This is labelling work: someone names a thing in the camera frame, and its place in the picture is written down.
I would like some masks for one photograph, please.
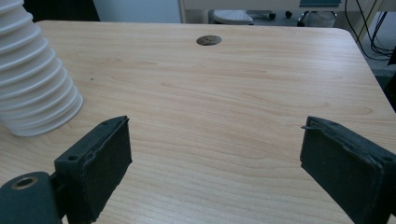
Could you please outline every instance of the wood grain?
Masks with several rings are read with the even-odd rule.
[[[396,152],[396,117],[337,29],[40,22],[84,97],[63,127],[0,127],[0,184],[53,161],[97,123],[131,118],[134,162],[98,223],[351,223],[300,168],[308,115]],[[216,46],[199,46],[218,35]]]

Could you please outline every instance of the table surface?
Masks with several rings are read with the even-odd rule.
[[[396,116],[339,29],[43,21],[84,97],[63,127],[0,127],[0,185],[127,115],[134,162],[98,223],[351,223],[303,170],[306,117],[396,152]],[[222,42],[200,46],[202,35]]]

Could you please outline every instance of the floor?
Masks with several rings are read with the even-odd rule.
[[[267,12],[260,11],[248,11],[247,14],[253,18],[254,25],[264,25],[264,26],[297,26],[297,21],[303,14],[303,11],[292,11],[291,17],[288,19],[285,15],[286,11],[274,11],[276,17],[274,20],[269,19],[269,14]],[[211,19],[211,13],[209,12],[209,22],[214,22]],[[374,32],[375,25],[379,16],[379,12],[376,13],[375,18],[371,26],[369,27],[370,34]],[[306,27],[332,27],[334,24],[335,17],[330,12],[318,12],[310,13],[305,18]],[[389,12],[387,17],[384,19],[380,30],[377,33],[378,46],[386,49],[394,49],[396,46],[396,12]],[[365,52],[373,58],[380,58],[375,54],[370,48],[370,41],[368,35],[362,41],[363,49]],[[387,66],[386,61],[375,61],[367,57],[366,61],[372,69],[376,77],[386,77],[385,79],[390,79],[396,73],[396,64]]]

